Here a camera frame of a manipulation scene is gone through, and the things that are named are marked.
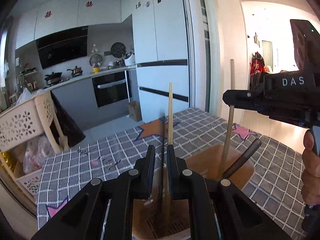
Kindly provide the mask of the person's right hand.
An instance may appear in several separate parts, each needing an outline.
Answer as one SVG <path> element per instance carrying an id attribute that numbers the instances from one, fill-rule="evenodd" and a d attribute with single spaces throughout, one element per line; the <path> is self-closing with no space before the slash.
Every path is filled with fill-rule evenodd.
<path id="1" fill-rule="evenodd" d="M 302 160 L 305 170 L 302 173 L 302 197 L 307 205 L 320 204 L 319 165 L 320 159 L 313 152 L 314 139 L 312 133 L 307 130 L 303 138 L 304 151 Z"/>

